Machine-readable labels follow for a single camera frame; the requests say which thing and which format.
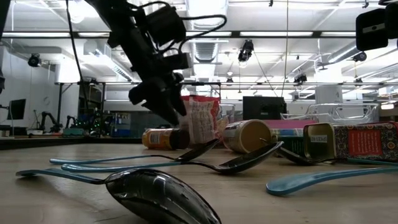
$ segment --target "ceiling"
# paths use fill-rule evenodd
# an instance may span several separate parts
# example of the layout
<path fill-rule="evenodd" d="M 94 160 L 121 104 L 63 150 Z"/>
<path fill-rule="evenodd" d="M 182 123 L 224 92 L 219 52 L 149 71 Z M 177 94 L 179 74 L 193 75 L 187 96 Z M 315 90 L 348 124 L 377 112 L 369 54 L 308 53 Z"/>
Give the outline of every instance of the ceiling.
<path fill-rule="evenodd" d="M 186 16 L 185 1 L 168 0 L 178 9 L 181 16 Z M 368 8 L 363 9 L 364 0 L 290 0 L 289 10 L 287 10 L 286 0 L 275 0 L 274 5 L 269 7 L 269 1 L 249 1 L 249 0 L 229 0 L 227 10 L 227 24 L 222 30 L 228 31 L 355 31 L 355 20 L 358 15 L 379 7 L 378 1 L 369 1 Z M 107 32 L 109 29 L 92 11 L 92 9 L 82 9 L 86 17 L 77 24 L 73 25 L 75 31 L 80 32 Z M 289 14 L 289 24 L 287 24 L 287 14 Z M 13 1 L 10 7 L 6 29 L 13 32 L 31 32 L 31 31 L 67 31 L 67 17 L 65 12 L 65 1 L 57 0 L 18 0 Z M 282 82 L 285 73 L 292 81 L 297 75 L 295 71 L 305 62 L 307 65 L 313 65 L 320 55 L 328 55 L 336 52 L 344 46 L 353 43 L 354 38 L 333 38 L 333 39 L 305 39 L 305 38 L 255 38 L 255 54 L 249 59 L 245 68 L 239 67 L 238 51 L 242 47 L 245 38 L 220 37 L 222 44 L 218 44 L 218 55 L 215 59 L 215 69 L 210 75 L 210 80 L 219 80 L 225 82 L 229 77 L 228 72 L 232 72 L 231 77 L 234 80 L 233 86 L 224 86 L 227 88 L 238 88 L 238 82 L 264 82 L 268 79 L 271 83 Z M 120 82 L 116 74 L 106 65 L 92 59 L 91 55 L 83 53 L 84 44 L 87 39 L 76 39 L 78 56 L 83 64 L 83 73 L 86 76 L 96 77 L 98 80 L 106 82 Z M 37 47 L 53 47 L 61 49 L 61 53 L 49 54 L 48 60 L 51 63 L 60 63 L 59 55 L 63 57 L 72 57 L 72 45 L 68 39 L 15 39 L 12 46 L 16 53 L 28 56 L 31 49 Z M 390 45 L 384 49 L 377 49 L 366 52 L 368 59 L 365 62 L 358 62 L 356 68 L 353 61 L 343 61 L 338 64 L 341 68 L 343 81 L 353 81 L 353 77 L 369 75 L 372 72 L 382 70 L 383 68 L 395 63 L 392 59 L 398 57 L 395 51 L 397 48 L 396 40 L 392 40 Z M 190 44 L 186 44 L 184 51 L 190 51 Z M 123 51 L 116 48 L 112 51 L 113 60 L 125 71 L 129 71 L 131 64 L 123 56 Z M 314 66 L 307 66 L 305 71 L 309 82 L 314 82 L 314 74 L 318 73 Z M 185 77 L 195 78 L 195 70 L 185 71 L 188 73 Z M 333 80 L 334 74 L 327 74 L 327 80 Z M 365 79 L 364 82 L 382 82 L 391 77 L 398 78 L 396 69 L 380 73 Z M 253 89 L 253 86 L 241 86 L 243 90 Z M 246 91 L 245 94 L 253 94 L 253 91 Z M 272 90 L 264 90 L 261 94 L 272 95 Z"/>

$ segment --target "wooden table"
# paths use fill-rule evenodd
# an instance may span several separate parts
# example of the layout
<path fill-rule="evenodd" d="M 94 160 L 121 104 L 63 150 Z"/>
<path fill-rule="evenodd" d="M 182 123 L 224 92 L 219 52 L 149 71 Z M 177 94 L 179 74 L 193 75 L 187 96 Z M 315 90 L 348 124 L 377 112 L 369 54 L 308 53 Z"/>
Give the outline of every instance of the wooden table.
<path fill-rule="evenodd" d="M 57 167 L 48 163 L 48 159 L 53 157 L 94 159 L 155 153 L 177 156 L 183 152 L 150 151 L 144 149 L 144 146 L 133 144 L 86 144 L 0 151 L 1 223 L 146 223 L 118 204 L 103 185 L 46 176 L 18 179 L 14 174 L 24 169 Z M 236 156 L 226 149 L 214 149 L 199 159 L 220 164 Z M 147 158 L 118 161 L 108 165 L 164 161 L 165 159 L 161 158 Z M 182 179 L 197 190 L 218 212 L 224 224 L 397 223 L 397 174 L 333 180 L 298 191 L 288 197 L 271 196 L 265 191 L 267 181 L 283 175 L 360 167 L 365 166 L 325 164 L 297 167 L 284 159 L 270 158 L 236 176 L 218 175 L 198 166 L 160 169 Z"/>

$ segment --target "white wall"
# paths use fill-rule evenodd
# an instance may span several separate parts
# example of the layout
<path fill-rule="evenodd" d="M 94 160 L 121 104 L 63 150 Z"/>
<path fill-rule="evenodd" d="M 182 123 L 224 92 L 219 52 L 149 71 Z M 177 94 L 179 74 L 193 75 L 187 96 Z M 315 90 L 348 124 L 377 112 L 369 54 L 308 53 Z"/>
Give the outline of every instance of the white wall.
<path fill-rule="evenodd" d="M 59 79 L 60 69 L 66 70 L 69 68 L 62 68 L 59 65 L 51 65 L 51 70 L 32 68 L 28 66 L 26 60 L 10 54 L 6 48 L 0 48 L 0 50 L 3 52 L 0 65 L 6 78 L 6 89 L 0 94 L 0 104 L 8 106 L 11 100 L 26 99 L 24 119 L 15 120 L 14 126 L 35 128 L 34 110 L 37 110 L 38 115 L 43 111 L 48 111 L 56 119 L 59 86 L 54 83 Z M 78 86 L 72 86 L 63 95 L 62 110 L 65 111 L 61 113 L 61 123 L 66 124 L 67 115 L 77 115 L 77 106 Z M 6 120 L 7 113 L 8 111 L 6 110 L 0 111 L 0 122 L 3 125 L 11 125 L 11 121 Z M 52 127 L 52 122 L 48 118 L 45 127 L 47 131 Z"/>

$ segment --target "table surface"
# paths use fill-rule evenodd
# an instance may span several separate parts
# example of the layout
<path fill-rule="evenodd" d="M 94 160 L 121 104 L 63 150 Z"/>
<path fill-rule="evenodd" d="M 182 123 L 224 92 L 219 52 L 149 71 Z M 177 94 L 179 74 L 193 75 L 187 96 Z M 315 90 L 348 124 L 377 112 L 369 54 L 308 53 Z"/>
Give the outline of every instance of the table surface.
<path fill-rule="evenodd" d="M 138 144 L 81 144 L 0 151 L 1 223 L 146 223 L 118 204 L 103 185 L 49 176 L 19 179 L 15 172 L 58 167 L 48 163 L 50 158 L 97 159 L 158 153 L 179 156 L 184 152 L 153 151 Z M 197 160 L 220 164 L 236 156 L 227 149 L 213 149 Z M 165 161 L 162 158 L 145 158 L 109 162 L 107 165 L 128 166 Z M 273 157 L 235 176 L 222 176 L 199 166 L 159 169 L 197 190 L 217 211 L 224 224 L 397 223 L 397 174 L 332 180 L 286 197 L 271 196 L 265 191 L 267 181 L 288 174 L 362 167 L 374 166 L 322 164 L 299 167 L 285 159 Z"/>

